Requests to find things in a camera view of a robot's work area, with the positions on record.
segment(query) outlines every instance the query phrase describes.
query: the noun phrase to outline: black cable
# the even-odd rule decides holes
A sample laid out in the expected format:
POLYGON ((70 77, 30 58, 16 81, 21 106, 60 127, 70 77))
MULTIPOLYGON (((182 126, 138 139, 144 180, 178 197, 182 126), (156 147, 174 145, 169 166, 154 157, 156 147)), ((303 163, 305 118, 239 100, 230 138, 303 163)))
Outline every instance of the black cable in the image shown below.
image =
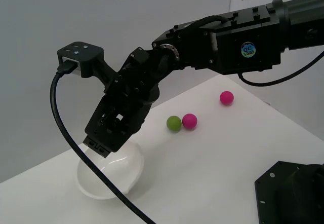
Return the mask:
POLYGON ((244 83, 250 85, 250 86, 257 86, 257 87, 265 87, 265 86, 273 86, 273 85, 277 85, 280 84, 282 82, 285 82, 287 80, 292 79, 293 77, 296 77, 297 75, 301 74, 302 72, 304 72, 305 70, 311 68, 314 64, 316 64, 321 58, 324 57, 324 51, 319 54, 313 61, 311 61, 308 65, 306 65, 305 67, 301 68, 300 70, 292 73, 289 76, 283 77, 279 80, 275 80, 275 81, 271 81, 271 82, 266 82, 266 83, 255 83, 255 82, 251 82, 251 81, 247 81, 246 79, 244 79, 243 75, 241 73, 238 74, 238 77, 241 81, 243 81, 244 83))
POLYGON ((220 22, 224 23, 224 22, 228 21, 228 19, 223 16, 220 16, 220 15, 212 15, 212 16, 204 17, 200 20, 194 21, 193 23, 188 25, 186 28, 184 28, 182 31, 180 31, 179 36, 186 36, 186 35, 192 33, 197 28, 200 28, 203 25, 207 25, 214 21, 220 21, 220 22))
POLYGON ((147 224, 155 224, 147 215, 145 215, 139 208, 137 208, 120 190, 98 169, 98 167, 83 153, 83 151, 77 146, 70 134, 67 132, 56 104, 56 87, 60 78, 67 73, 71 73, 77 64, 72 61, 65 61, 58 67, 58 72, 55 74, 51 89, 50 89, 50 101, 51 109, 57 126, 59 127, 63 137, 67 143, 71 146, 74 152, 80 157, 80 159, 100 178, 101 181, 138 217, 140 217, 147 224))

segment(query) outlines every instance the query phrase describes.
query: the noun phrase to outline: white bowl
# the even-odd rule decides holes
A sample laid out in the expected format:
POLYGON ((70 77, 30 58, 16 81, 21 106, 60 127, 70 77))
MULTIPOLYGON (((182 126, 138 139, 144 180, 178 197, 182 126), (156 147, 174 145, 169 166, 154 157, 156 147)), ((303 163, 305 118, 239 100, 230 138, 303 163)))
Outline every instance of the white bowl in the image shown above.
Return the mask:
MULTIPOLYGON (((118 152, 110 153, 107 158, 103 158, 90 148, 85 154, 124 194, 127 194, 137 182, 144 166, 140 147, 129 140, 118 152)), ((115 194, 81 160, 77 166, 76 183, 82 193, 93 199, 107 200, 115 197, 115 194)))

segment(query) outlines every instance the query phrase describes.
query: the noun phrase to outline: magenta ball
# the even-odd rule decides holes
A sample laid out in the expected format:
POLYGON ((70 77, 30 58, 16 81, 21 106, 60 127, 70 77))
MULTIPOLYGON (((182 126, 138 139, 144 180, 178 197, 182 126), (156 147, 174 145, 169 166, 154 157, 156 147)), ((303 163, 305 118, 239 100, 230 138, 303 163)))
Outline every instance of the magenta ball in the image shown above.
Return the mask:
POLYGON ((193 129, 197 125, 197 117, 193 114, 186 114, 182 118, 182 125, 186 129, 193 129))
POLYGON ((222 104, 224 105, 231 105, 233 100, 234 100, 234 95, 230 91, 224 91, 222 94, 219 96, 219 99, 222 104))

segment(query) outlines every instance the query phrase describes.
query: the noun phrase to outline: logo sticker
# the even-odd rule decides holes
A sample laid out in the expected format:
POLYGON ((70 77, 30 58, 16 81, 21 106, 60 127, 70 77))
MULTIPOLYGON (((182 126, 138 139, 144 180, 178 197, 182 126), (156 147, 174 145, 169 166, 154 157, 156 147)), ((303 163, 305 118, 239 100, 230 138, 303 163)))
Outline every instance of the logo sticker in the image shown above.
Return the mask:
POLYGON ((242 53, 243 57, 245 57, 245 58, 253 57, 256 53, 254 44, 250 43, 250 42, 243 43, 241 46, 241 53, 242 53))

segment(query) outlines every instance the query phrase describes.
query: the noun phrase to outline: white wall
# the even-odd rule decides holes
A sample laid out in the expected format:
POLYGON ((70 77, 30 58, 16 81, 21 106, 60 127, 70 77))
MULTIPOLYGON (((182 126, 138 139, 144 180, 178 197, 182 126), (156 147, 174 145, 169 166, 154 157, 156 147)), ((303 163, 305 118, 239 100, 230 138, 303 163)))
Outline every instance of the white wall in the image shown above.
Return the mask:
MULTIPOLYGON (((0 0, 0 182, 65 150, 49 107, 56 51, 84 41, 119 69, 136 47, 174 24, 228 12, 230 0, 0 0)), ((205 81, 212 71, 185 69, 160 84, 158 103, 205 81)), ((103 93, 98 80, 63 78, 58 106, 76 141, 103 93)))
MULTIPOLYGON (((272 0, 231 0, 232 11, 267 4, 272 0)), ((264 72, 245 73, 253 82, 268 82, 287 76, 305 66, 324 50, 322 47, 285 51, 281 65, 264 72)), ((282 84, 256 88, 242 83, 237 76, 230 76, 247 90, 268 102, 296 123, 324 139, 324 60, 290 81, 282 84)))

